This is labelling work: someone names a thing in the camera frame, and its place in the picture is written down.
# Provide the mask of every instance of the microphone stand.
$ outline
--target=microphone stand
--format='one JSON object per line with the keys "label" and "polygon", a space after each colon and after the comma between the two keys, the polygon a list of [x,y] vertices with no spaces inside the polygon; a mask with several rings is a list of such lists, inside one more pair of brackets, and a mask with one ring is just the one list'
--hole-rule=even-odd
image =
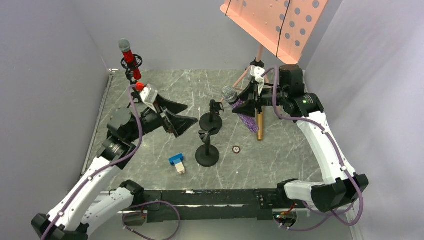
{"label": "microphone stand", "polygon": [[211,145],[211,136],[218,134],[220,130],[216,127],[212,128],[209,131],[200,130],[199,137],[204,142],[204,145],[201,145],[196,150],[196,161],[202,167],[212,167],[218,163],[220,160],[220,151],[214,146]]}
{"label": "microphone stand", "polygon": [[[128,79],[130,85],[135,85],[136,83],[138,83],[137,80],[133,81],[133,77],[134,77],[133,70],[139,68],[143,64],[143,58],[140,55],[134,54],[134,57],[135,57],[135,61],[131,63],[127,63],[125,61],[125,57],[122,58],[122,60],[120,61],[120,65],[125,69],[125,76],[126,76],[126,79]],[[142,97],[140,96],[138,91],[134,87],[132,88],[132,90],[133,90],[133,92],[131,93],[132,99],[138,100],[134,103],[142,104],[143,103]]]}
{"label": "microphone stand", "polygon": [[[248,75],[248,72],[250,71],[251,68],[253,67],[260,67],[260,68],[264,68],[265,67],[265,63],[262,61],[262,53],[264,52],[264,46],[262,44],[259,44],[259,49],[257,51],[257,55],[255,57],[255,59],[250,63],[250,65],[246,68],[246,71],[244,71],[244,73],[240,76],[240,78],[234,83],[234,85],[232,85],[233,88],[236,88],[237,85],[239,85],[243,79],[245,79],[245,77]],[[270,81],[268,79],[267,76],[265,76],[265,83],[269,84]],[[257,125],[259,126],[259,131],[257,132],[257,140],[258,141],[262,141],[263,140],[263,132],[264,132],[264,115],[262,112],[257,112]]]}
{"label": "microphone stand", "polygon": [[220,111],[224,111],[223,104],[213,99],[210,100],[209,112],[203,114],[200,118],[200,128],[205,131],[210,131],[213,128],[218,129],[218,131],[221,130],[223,127],[223,120],[220,117]]}

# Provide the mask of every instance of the round stand base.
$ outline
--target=round stand base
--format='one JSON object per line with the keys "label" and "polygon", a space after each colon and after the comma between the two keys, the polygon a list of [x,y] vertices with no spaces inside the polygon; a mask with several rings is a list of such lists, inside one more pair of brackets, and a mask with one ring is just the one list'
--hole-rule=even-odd
{"label": "round stand base", "polygon": [[202,167],[212,167],[220,160],[220,152],[218,149],[210,145],[209,155],[206,156],[206,145],[201,145],[196,151],[196,161]]}
{"label": "round stand base", "polygon": [[218,116],[217,114],[214,114],[212,117],[212,122],[209,122],[210,115],[211,113],[208,112],[203,114],[203,116],[201,116],[199,121],[200,128],[208,132],[212,130],[213,128],[217,128],[218,131],[221,130],[221,128],[223,127],[223,120],[221,119],[221,117]]}

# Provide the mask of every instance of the purple sparkly object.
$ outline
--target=purple sparkly object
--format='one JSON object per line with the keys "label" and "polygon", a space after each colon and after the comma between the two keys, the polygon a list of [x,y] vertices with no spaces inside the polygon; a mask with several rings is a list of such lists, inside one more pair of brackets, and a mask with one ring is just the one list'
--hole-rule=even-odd
{"label": "purple sparkly object", "polygon": [[[235,108],[238,108],[242,104],[243,104],[243,102],[239,98],[236,103],[234,103],[233,105],[230,105],[230,106],[231,106],[232,109],[235,109]],[[256,124],[255,119],[253,117],[246,116],[246,115],[243,115],[243,114],[237,114],[237,115],[243,121],[243,123],[246,124],[246,127],[252,133],[257,133],[259,131],[259,126]]]}

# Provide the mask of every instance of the pink sheet music holder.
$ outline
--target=pink sheet music holder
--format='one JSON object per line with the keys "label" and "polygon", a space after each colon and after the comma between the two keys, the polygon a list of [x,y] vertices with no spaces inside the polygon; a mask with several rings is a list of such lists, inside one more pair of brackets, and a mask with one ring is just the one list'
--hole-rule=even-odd
{"label": "pink sheet music holder", "polygon": [[297,64],[327,1],[225,0],[220,9],[283,63]]}

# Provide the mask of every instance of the red clamp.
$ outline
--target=red clamp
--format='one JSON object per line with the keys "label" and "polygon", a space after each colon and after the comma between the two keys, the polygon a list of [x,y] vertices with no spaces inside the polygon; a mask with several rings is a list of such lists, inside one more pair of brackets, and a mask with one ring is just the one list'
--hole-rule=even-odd
{"label": "red clamp", "polygon": [[141,83],[141,82],[137,82],[135,84],[135,90],[137,90],[139,92],[143,91],[144,88],[145,88],[145,85],[143,83]]}

